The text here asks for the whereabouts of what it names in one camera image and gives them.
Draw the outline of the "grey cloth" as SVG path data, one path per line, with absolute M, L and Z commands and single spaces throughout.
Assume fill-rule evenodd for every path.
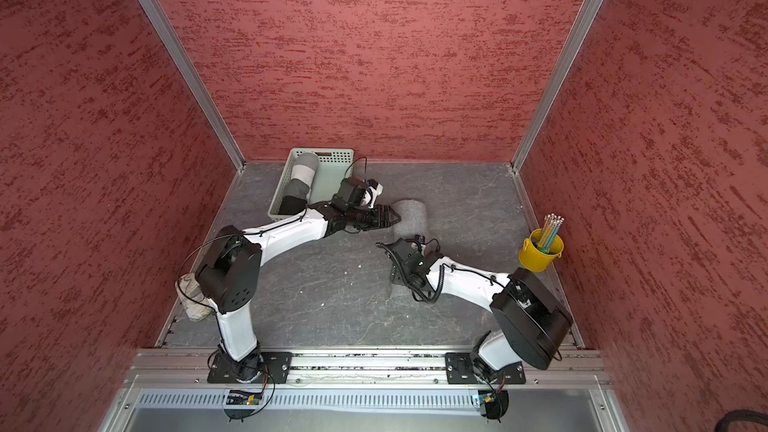
M 401 217 L 393 228 L 395 239 L 414 238 L 416 235 L 428 236 L 428 213 L 426 204 L 415 199 L 395 202 L 392 209 Z

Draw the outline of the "black white checkered scarf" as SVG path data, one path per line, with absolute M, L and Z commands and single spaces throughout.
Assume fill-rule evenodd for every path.
M 303 152 L 294 159 L 281 196 L 280 215 L 298 214 L 306 208 L 319 164 L 319 156 L 314 152 Z

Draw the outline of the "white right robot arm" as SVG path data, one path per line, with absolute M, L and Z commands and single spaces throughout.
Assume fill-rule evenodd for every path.
M 490 380 L 518 363 L 546 370 L 562 359 L 573 318 L 533 272 L 470 267 L 415 238 L 376 246 L 391 261 L 391 282 L 408 289 L 415 301 L 434 304 L 453 296 L 493 315 L 498 330 L 483 335 L 470 353 L 476 376 Z

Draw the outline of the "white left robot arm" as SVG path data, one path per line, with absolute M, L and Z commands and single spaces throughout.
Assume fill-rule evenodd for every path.
M 208 306 L 216 314 L 220 335 L 216 358 L 222 362 L 220 368 L 241 383 L 251 383 L 265 372 L 251 318 L 251 300 L 265 263 L 350 227 L 358 231 L 386 229 L 401 220 L 390 205 L 352 206 L 322 201 L 270 226 L 224 227 L 194 272 Z

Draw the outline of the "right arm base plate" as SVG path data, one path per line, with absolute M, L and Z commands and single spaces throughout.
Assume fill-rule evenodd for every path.
M 501 369 L 493 369 L 477 354 L 447 352 L 444 355 L 446 376 L 449 384 L 522 385 L 526 383 L 521 362 L 511 363 Z

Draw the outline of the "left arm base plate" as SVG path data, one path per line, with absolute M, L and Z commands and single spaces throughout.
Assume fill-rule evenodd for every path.
M 291 367 L 290 352 L 253 352 L 241 361 L 233 360 L 222 350 L 208 360 L 209 384 L 263 384 L 271 381 L 284 384 Z

